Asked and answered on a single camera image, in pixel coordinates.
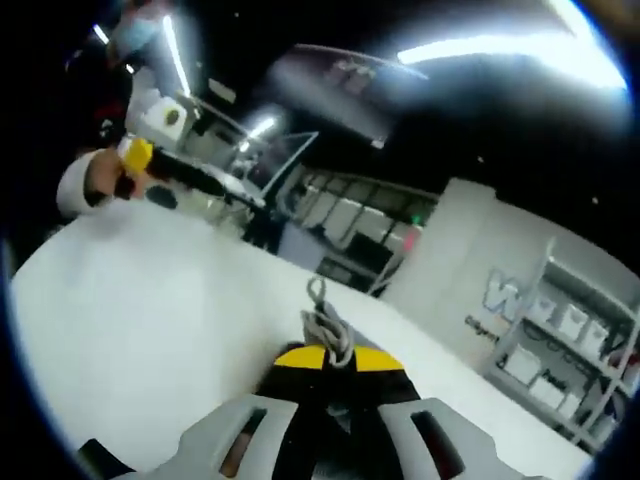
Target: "cable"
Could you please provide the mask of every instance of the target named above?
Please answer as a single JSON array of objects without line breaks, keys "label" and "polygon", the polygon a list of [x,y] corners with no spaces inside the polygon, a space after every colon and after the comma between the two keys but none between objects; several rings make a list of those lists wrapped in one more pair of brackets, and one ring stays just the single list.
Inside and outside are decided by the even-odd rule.
[{"label": "cable", "polygon": [[[320,283],[320,290],[314,284]],[[335,309],[324,300],[327,286],[324,278],[313,277],[307,283],[307,293],[315,304],[313,312],[302,311],[303,333],[306,343],[320,344],[329,352],[329,363],[336,368],[345,367],[353,357],[355,348],[353,328],[342,320]]]}]

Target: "white panel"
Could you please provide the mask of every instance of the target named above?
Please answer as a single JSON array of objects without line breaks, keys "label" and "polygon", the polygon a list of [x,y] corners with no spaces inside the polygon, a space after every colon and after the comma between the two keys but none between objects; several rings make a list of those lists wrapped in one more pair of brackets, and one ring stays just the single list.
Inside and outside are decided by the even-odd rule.
[{"label": "white panel", "polygon": [[365,208],[356,222],[355,228],[349,233],[349,237],[345,239],[344,245],[348,245],[351,242],[355,232],[360,232],[376,242],[381,242],[390,226],[391,219],[389,217],[377,210]]},{"label": "white panel", "polygon": [[309,212],[309,214],[307,215],[307,218],[304,219],[305,226],[314,227],[317,224],[323,222],[335,201],[336,197],[334,195],[331,195],[327,192],[322,192],[320,194],[320,199],[313,206],[311,212]]},{"label": "white panel", "polygon": [[345,198],[341,199],[324,224],[327,236],[334,242],[339,242],[353,223],[359,210],[360,205],[356,202]]},{"label": "white panel", "polygon": [[404,239],[409,233],[409,229],[409,225],[405,223],[396,223],[386,242],[384,242],[384,246],[393,253],[401,251],[404,246]]}]

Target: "ceiling light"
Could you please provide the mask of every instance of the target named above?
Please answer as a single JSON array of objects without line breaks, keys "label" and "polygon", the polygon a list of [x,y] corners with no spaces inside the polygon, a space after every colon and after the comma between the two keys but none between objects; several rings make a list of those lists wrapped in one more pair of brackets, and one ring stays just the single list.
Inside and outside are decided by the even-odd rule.
[{"label": "ceiling light", "polygon": [[524,55],[601,88],[626,89],[614,63],[593,43],[563,33],[480,35],[433,42],[398,53],[405,64],[466,55]]},{"label": "ceiling light", "polygon": [[567,28],[581,41],[594,42],[593,29],[587,17],[571,0],[547,0]]},{"label": "ceiling light", "polygon": [[[247,139],[256,138],[262,135],[264,132],[269,130],[275,124],[276,124],[276,119],[274,117],[264,118],[262,121],[260,121],[260,123],[258,123],[258,125],[256,125],[256,127],[253,130],[249,132]],[[241,152],[246,152],[247,150],[249,150],[249,142],[247,140],[243,140],[242,142],[240,142],[240,144],[238,145],[238,150],[240,150]]]},{"label": "ceiling light", "polygon": [[251,138],[254,138],[254,137],[257,137],[259,135],[262,135],[264,132],[269,130],[275,124],[276,124],[276,119],[275,118],[267,117],[264,120],[262,120],[260,123],[258,123],[258,125],[256,125],[256,128],[251,130],[251,133],[249,133],[249,136]]},{"label": "ceiling light", "polygon": [[171,50],[171,56],[173,57],[173,64],[176,66],[176,70],[178,72],[178,78],[180,79],[180,84],[182,85],[182,91],[187,97],[190,97],[191,89],[189,88],[189,83],[187,82],[187,75],[184,72],[182,62],[180,61],[180,53],[178,52],[178,43],[176,42],[176,34],[173,31],[173,23],[171,22],[171,17],[169,15],[165,15],[165,17],[162,19],[162,25],[164,27],[164,34],[167,36],[167,42],[169,43],[169,50]]},{"label": "ceiling light", "polygon": [[102,43],[104,43],[105,45],[109,43],[109,37],[107,37],[102,28],[100,28],[100,25],[94,25],[93,31],[96,33],[98,38],[102,40]]}]

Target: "white table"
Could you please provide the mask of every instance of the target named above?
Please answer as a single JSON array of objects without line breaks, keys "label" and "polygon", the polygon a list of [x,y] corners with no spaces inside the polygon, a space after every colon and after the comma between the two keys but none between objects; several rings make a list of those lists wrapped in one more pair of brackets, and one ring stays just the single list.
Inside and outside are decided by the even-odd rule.
[{"label": "white table", "polygon": [[[145,470],[302,338],[310,276],[203,221],[114,201],[57,233],[17,273],[19,342],[69,446],[95,437]],[[565,480],[588,462],[391,307],[328,283],[338,311],[404,363],[420,394],[492,435],[507,464]]]}]

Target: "person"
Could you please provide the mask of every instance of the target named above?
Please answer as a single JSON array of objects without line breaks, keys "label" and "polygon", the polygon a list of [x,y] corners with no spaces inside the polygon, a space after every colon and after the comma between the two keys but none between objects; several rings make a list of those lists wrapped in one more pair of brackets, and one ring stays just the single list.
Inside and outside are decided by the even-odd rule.
[{"label": "person", "polygon": [[13,165],[3,212],[17,267],[57,225],[112,196],[120,175],[132,176],[133,195],[142,195],[147,176],[124,172],[115,147],[160,98],[149,69],[132,75],[127,62],[160,30],[168,8],[165,0],[126,0],[106,45],[93,22],[84,22],[88,40],[81,50],[70,52],[73,42],[65,38],[36,56],[41,69],[27,73],[35,94],[21,109],[24,121],[16,122],[17,138],[32,140]]}]

